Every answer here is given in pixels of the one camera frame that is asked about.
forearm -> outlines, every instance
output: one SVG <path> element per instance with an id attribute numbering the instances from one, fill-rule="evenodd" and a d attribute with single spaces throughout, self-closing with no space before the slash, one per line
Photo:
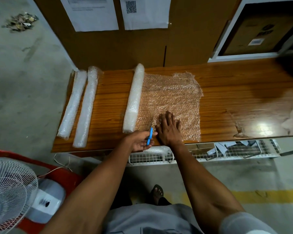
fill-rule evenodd
<path id="1" fill-rule="evenodd" d="M 71 193 L 43 233 L 97 233 L 117 193 L 130 152 L 125 138 Z"/>
<path id="2" fill-rule="evenodd" d="M 171 146 L 195 217 L 202 229 L 217 231 L 228 215 L 243 211 L 233 194 L 209 173 L 187 150 L 184 144 Z"/>

wooden tabletop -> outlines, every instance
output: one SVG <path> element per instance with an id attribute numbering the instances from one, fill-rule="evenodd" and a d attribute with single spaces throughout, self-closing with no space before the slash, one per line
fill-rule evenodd
<path id="1" fill-rule="evenodd" d="M 275 59 L 145 70 L 162 75 L 185 71 L 195 75 L 204 93 L 199 108 L 201 142 L 293 136 L 293 78 Z M 52 152 L 114 148 L 125 136 L 122 125 L 132 78 L 132 70 L 104 72 L 98 83 L 86 148 L 72 146 L 80 104 L 69 140 L 56 137 Z"/>

gray floor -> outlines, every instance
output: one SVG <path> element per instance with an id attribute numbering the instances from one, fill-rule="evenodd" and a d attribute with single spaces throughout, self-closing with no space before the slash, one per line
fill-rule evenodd
<path id="1" fill-rule="evenodd" d="M 40 21 L 33 30 L 21 33 L 1 28 L 5 19 L 22 11 L 35 14 L 25 0 L 0 0 L 0 149 L 54 163 L 50 150 L 72 68 Z M 293 149 L 293 137 L 278 139 L 278 143 L 283 152 Z M 59 157 L 62 162 L 67 162 L 65 159 Z M 76 171 L 85 170 L 83 160 L 72 157 L 71 162 Z M 293 155 L 204 165 L 231 190 L 293 190 Z M 175 164 L 132 167 L 126 170 L 126 175 L 129 185 L 138 183 L 144 192 L 156 183 L 172 196 L 185 191 Z M 293 233 L 293 203 L 244 207 L 277 232 Z"/>

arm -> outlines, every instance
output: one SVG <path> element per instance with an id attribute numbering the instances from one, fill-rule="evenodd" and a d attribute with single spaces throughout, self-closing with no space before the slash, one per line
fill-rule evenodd
<path id="1" fill-rule="evenodd" d="M 217 178 L 209 173 L 187 150 L 181 140 L 181 122 L 170 112 L 162 115 L 156 125 L 160 140 L 171 148 L 197 223 L 205 233 L 218 233 L 222 220 L 236 212 L 244 212 L 242 205 Z"/>
<path id="2" fill-rule="evenodd" d="M 134 132 L 122 139 L 106 160 L 64 201 L 41 233 L 99 233 L 121 183 L 130 153 L 150 148 L 151 145 L 146 146 L 145 140 L 149 134 L 148 131 Z"/>

black pants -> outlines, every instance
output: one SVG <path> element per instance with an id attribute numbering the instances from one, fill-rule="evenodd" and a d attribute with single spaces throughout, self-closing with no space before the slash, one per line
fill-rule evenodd
<path id="1" fill-rule="evenodd" d="M 146 199 L 146 203 L 147 204 L 153 204 L 156 205 L 154 203 L 154 199 L 152 197 L 151 194 L 148 195 L 147 199 Z M 157 206 L 165 206 L 165 205 L 170 205 L 171 203 L 168 202 L 168 200 L 164 197 L 161 197 L 158 201 L 158 205 Z M 121 184 L 118 188 L 118 191 L 116 193 L 116 196 L 114 198 L 113 204 L 111 205 L 111 210 L 112 209 L 116 209 L 116 208 L 120 208 L 123 206 L 130 206 L 132 205 L 130 196 L 128 191 L 124 188 L 124 186 Z"/>

